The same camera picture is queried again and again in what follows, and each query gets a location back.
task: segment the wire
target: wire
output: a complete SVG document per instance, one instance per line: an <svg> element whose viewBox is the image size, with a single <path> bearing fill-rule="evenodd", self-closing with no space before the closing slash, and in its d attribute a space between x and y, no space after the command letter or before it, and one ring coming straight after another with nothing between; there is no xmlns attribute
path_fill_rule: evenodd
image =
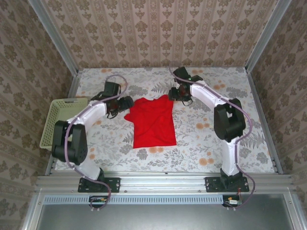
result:
<svg viewBox="0 0 307 230"><path fill-rule="evenodd" d="M111 119L115 118L117 115L118 115L118 112L117 112L113 117L109 117L110 114L108 114L106 117L107 117L109 120L111 120Z"/></svg>
<svg viewBox="0 0 307 230"><path fill-rule="evenodd" d="M123 94L125 93L125 91L127 90L127 87L128 87L128 82L127 82L127 80L126 80L123 76L121 76L121 75L119 75L119 74L113 74L113 75L108 76L108 77L106 78L106 81L105 81L105 82L107 82L107 80L108 80L109 78L115 77L115 76L121 77L121 78L125 81L125 86L126 86L126 87L125 87L124 91L121 92L119 95L112 96L112 97L108 97L108 98L105 98L105 99L100 100L100 101L98 101L98 102L95 102L95 103L93 103L93 104L91 104L91 105L88 105L88 106L78 115L78 117L76 117L75 119L73 119L73 121L69 124L69 126L67 127L67 130L66 130L66 135L65 135L65 139L64 139L64 156L65 156L65 162L67 163L68 167L70 167L71 169L75 170L75 171L76 171L78 174L80 174L81 177L83 177L84 179L86 179L86 180L88 180L88 181L90 181L90 182L93 182L93 183L102 184L103 186L105 186L105 187L107 188L108 196L107 196L107 199L106 199L105 203L100 207L100 209L104 208L104 207L107 205L107 203L109 202L109 200L110 200L110 198L111 198L111 188L109 187L109 185L107 185L107 184L104 183L104 182L96 181L96 180L93 180L93 179L87 177L87 176L84 175L81 171L79 171L79 170L76 169L73 165L71 165L71 163L70 163L70 161L69 161L69 159L68 159L68 149L67 149L67 148L68 148L68 137L69 137L69 132L70 132L71 127L73 126L73 124L74 124L77 120L79 120L80 118L82 118L82 116L83 116L87 111L91 110L94 106L96 106L96 105L98 105L98 104L102 104L102 103L104 103L104 102L106 102L106 101L108 101L108 100L112 100L112 99L115 99L115 98L119 98L121 95L123 95Z"/></svg>
<svg viewBox="0 0 307 230"><path fill-rule="evenodd" d="M239 188L239 187L238 187L238 192L236 193L236 195L230 196L230 197L228 197L226 200L229 200L230 198L231 198L231 199L234 199L235 196L239 196L239 197L240 197L240 200L241 200L241 192L240 192L240 188Z"/></svg>
<svg viewBox="0 0 307 230"><path fill-rule="evenodd" d="M183 103L183 105L184 105L184 106L190 106L190 105L193 103L192 98L191 98L191 100L190 100L190 101L191 101L191 103L190 103L190 104L184 104L184 101L182 101L182 103Z"/></svg>
<svg viewBox="0 0 307 230"><path fill-rule="evenodd" d="M196 85L199 85L199 86L205 88L206 90L208 90L210 93L212 93L214 96L216 96L217 98L219 98L219 99L222 100L223 102L228 103L228 104L231 105L232 107L234 107L234 108L236 108L237 110L241 111L241 112L246 116L246 118L248 119L249 130L248 130L247 134L241 136L238 140L235 141L235 162L236 162L236 167L238 168L238 170L239 170L242 174L244 174L245 176L247 176L247 177L253 182L253 189L251 190L251 192L250 192L248 198L245 200L244 203L242 203L241 205L237 206L236 208L242 207L242 206L243 206L244 204L246 204L246 203L250 200L250 198L253 196L253 194L254 194L254 192L255 192L255 188L256 188L255 180L254 180L248 173L244 172L244 171L239 167L239 165L238 165L238 153L237 153L238 150L237 150L237 145L238 145L238 143L240 142L240 140L242 140L242 139L246 138L247 136L249 136L250 133L251 133L251 131L252 131L252 129L253 129L253 123L252 123L250 117L248 116L248 114L247 114L242 108L240 108L239 106L237 106L237 105L234 104L234 103L231 103L229 100L227 100L227 99L221 97L218 93L216 93L216 92L215 92L214 90L212 90L210 87L208 87L208 86L206 86L206 85L203 85L203 84L201 84L201 83L198 83L198 82L194 82L194 81L191 81L191 80L186 80L186 79L182 79L182 78L180 78L180 77L177 77L177 76L172 72L171 66L170 66L170 65L168 66L168 70L169 70L169 72L171 73L172 76L174 76L176 79L178 79L178 80L180 80L180 81L187 82L187 83L190 83L190 84L196 84Z"/></svg>
<svg viewBox="0 0 307 230"><path fill-rule="evenodd" d="M91 202L90 202L90 207L92 208L92 210L91 211L93 211L94 209L95 209L95 207L93 207L93 201L94 200L99 200L99 199L104 199L104 197L93 197L92 199L91 199ZM101 208L103 208L103 205L101 206L101 207L97 207L96 209L97 209L97 211L99 211Z"/></svg>

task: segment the wall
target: wall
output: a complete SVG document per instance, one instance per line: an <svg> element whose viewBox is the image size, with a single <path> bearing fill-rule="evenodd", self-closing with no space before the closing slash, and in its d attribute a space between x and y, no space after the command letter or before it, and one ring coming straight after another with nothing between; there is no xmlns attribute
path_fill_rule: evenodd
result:
<svg viewBox="0 0 307 230"><path fill-rule="evenodd" d="M39 149L50 102L71 75L29 3L0 1L0 229L22 223L49 153Z"/></svg>
<svg viewBox="0 0 307 230"><path fill-rule="evenodd" d="M79 68L244 66L277 0L43 0Z"/></svg>
<svg viewBox="0 0 307 230"><path fill-rule="evenodd" d="M286 173L307 210L307 1L293 0L252 76Z"/></svg>

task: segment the metal bracket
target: metal bracket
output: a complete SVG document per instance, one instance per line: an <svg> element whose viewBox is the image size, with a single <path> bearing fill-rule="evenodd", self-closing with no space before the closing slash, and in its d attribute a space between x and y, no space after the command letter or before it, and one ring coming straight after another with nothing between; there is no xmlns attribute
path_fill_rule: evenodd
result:
<svg viewBox="0 0 307 230"><path fill-rule="evenodd" d="M104 183L110 186L112 193L119 193L119 177L105 177ZM107 188L102 184L94 183L84 178L81 178L79 181L78 193L107 193Z"/></svg>
<svg viewBox="0 0 307 230"><path fill-rule="evenodd" d="M220 193L220 192L249 192L248 180L246 177L241 177L238 180L230 182L230 185L225 188L220 177L206 177L206 191L207 193Z"/></svg>

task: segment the floral tablecloth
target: floral tablecloth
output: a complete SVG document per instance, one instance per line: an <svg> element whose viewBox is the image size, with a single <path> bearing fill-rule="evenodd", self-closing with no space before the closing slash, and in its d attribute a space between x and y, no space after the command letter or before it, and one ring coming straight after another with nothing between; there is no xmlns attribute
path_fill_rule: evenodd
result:
<svg viewBox="0 0 307 230"><path fill-rule="evenodd" d="M238 98L251 117L252 134L241 141L239 164L247 172L274 172L259 116L244 68L187 68L198 74L216 91ZM104 80L121 74L128 80L126 95L133 100L149 100L167 94L175 86L167 68L84 69L77 97L92 97L104 89ZM120 83L119 77L110 81ZM219 172L222 166L220 140L213 130L213 112L198 99L186 107L175 102L173 120L177 145L133 149L133 123L124 119L124 111L109 120L101 117L88 131L88 157L105 171L126 172ZM56 170L66 170L57 162Z"/></svg>

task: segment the red cloth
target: red cloth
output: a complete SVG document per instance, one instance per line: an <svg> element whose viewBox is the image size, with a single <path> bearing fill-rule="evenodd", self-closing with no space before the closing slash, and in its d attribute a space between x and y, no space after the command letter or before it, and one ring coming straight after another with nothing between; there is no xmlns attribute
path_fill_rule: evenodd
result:
<svg viewBox="0 0 307 230"><path fill-rule="evenodd" d="M173 105L167 95L152 101L140 98L134 102L125 116L134 124L134 149L176 145Z"/></svg>

